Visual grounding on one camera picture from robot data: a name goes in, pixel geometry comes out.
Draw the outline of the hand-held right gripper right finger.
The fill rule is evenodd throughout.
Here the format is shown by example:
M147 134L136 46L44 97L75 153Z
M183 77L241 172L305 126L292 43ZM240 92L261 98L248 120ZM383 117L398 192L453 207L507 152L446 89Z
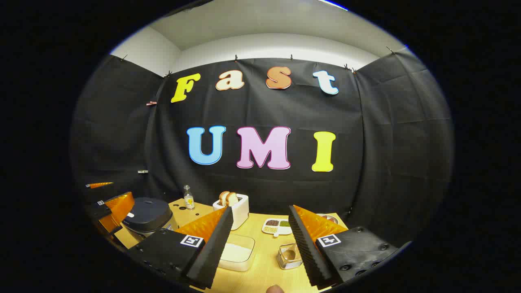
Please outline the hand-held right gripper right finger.
M365 227L344 228L296 205L289 210L306 274L318 289L362 280L401 253Z

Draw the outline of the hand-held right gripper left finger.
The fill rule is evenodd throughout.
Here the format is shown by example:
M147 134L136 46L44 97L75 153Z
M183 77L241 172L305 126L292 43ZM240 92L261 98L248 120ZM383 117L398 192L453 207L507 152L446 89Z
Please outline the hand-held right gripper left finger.
M175 231L162 228L126 255L172 284L211 288L232 224L232 208L220 208Z

